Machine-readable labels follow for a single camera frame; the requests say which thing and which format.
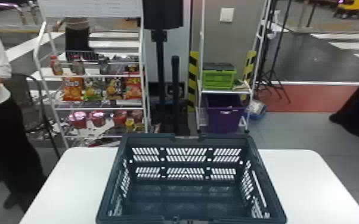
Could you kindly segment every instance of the shopping basket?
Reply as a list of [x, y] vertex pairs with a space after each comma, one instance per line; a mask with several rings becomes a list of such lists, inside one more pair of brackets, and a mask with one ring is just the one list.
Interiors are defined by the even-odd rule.
[[127, 134], [97, 223], [286, 223], [249, 135]]

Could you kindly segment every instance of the red can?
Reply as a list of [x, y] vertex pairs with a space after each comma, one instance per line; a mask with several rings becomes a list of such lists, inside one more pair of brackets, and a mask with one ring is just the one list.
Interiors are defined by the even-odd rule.
[[86, 129], [86, 113], [83, 111], [75, 112], [68, 116], [68, 120], [76, 129]]
[[89, 114], [89, 119], [95, 127], [103, 127], [106, 124], [106, 117], [103, 111], [94, 110]]

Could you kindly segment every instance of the yellow and black striped post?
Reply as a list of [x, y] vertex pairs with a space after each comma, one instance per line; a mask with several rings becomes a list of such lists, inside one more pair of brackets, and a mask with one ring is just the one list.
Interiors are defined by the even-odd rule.
[[197, 79], [198, 79], [198, 67], [197, 60], [199, 59], [199, 52], [191, 51], [189, 54], [189, 73], [188, 73], [188, 112], [195, 111], [196, 94], [197, 94]]
[[[253, 81], [253, 68], [255, 67], [256, 51], [248, 51], [245, 60], [245, 68], [243, 69], [243, 80], [246, 80], [250, 87]], [[247, 95], [241, 95], [241, 100], [244, 101]]]

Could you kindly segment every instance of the black pole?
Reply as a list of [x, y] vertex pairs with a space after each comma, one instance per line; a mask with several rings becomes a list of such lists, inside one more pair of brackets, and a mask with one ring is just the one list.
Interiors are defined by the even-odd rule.
[[166, 95], [165, 95], [165, 81], [164, 81], [164, 47], [163, 42], [167, 40], [167, 32], [165, 30], [153, 30], [152, 39], [156, 42], [157, 54], [157, 76], [159, 80], [159, 101], [160, 101], [160, 132], [165, 131], [165, 110], [166, 110]]
[[274, 71], [274, 67], [276, 66], [278, 53], [280, 52], [281, 41], [283, 40], [285, 24], [287, 23], [287, 20], [288, 20], [289, 9], [291, 7], [291, 1], [292, 0], [288, 0], [287, 10], [285, 11], [285, 16], [284, 16], [284, 22], [283, 22], [283, 25], [281, 27], [281, 33], [280, 33], [280, 37], [278, 39], [276, 53], [274, 53], [274, 61], [273, 61], [273, 64], [271, 65], [271, 70], [270, 71]]
[[313, 14], [314, 14], [314, 10], [316, 9], [316, 6], [317, 6], [317, 1], [314, 1], [314, 5], [312, 7], [312, 11], [310, 12], [308, 24], [306, 25], [306, 27], [310, 27], [310, 23], [312, 22], [312, 18], [313, 18]]
[[273, 23], [273, 16], [274, 16], [274, 12], [276, 11], [276, 7], [277, 7], [277, 2], [278, 0], [273, 0], [271, 2], [271, 5], [270, 5], [270, 13], [268, 14], [268, 18], [266, 18], [266, 32], [265, 32], [265, 36], [262, 36], [262, 39], [260, 41], [263, 41], [263, 54], [262, 54], [262, 61], [260, 62], [260, 65], [259, 65], [259, 70], [258, 70], [258, 74], [257, 74], [257, 80], [261, 80], [262, 78], [262, 73], [263, 73], [263, 70], [264, 70], [264, 66], [265, 66], [265, 63], [266, 63], [266, 60], [267, 60], [267, 52], [268, 52], [268, 46], [269, 46], [269, 39], [267, 38], [267, 34], [268, 34], [268, 30], [272, 31], [271, 30], [271, 25]]
[[171, 57], [172, 66], [172, 87], [173, 87], [173, 101], [172, 107], [174, 110], [174, 134], [178, 134], [178, 119], [179, 119], [179, 108], [178, 108], [178, 75], [180, 73], [180, 58], [177, 55]]

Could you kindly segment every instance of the bottle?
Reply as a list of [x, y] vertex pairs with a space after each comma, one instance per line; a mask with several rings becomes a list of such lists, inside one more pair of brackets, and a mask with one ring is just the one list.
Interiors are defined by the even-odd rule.
[[99, 55], [99, 66], [100, 74], [108, 75], [110, 73], [109, 58], [105, 57], [103, 54]]
[[72, 62], [73, 71], [75, 74], [83, 75], [85, 74], [85, 65], [81, 60], [79, 54], [74, 55], [74, 61]]
[[61, 63], [57, 59], [56, 55], [51, 55], [50, 56], [50, 67], [51, 67], [51, 70], [53, 71], [53, 74], [55, 76], [62, 76], [63, 75], [63, 73], [64, 73], [63, 68], [61, 67]]

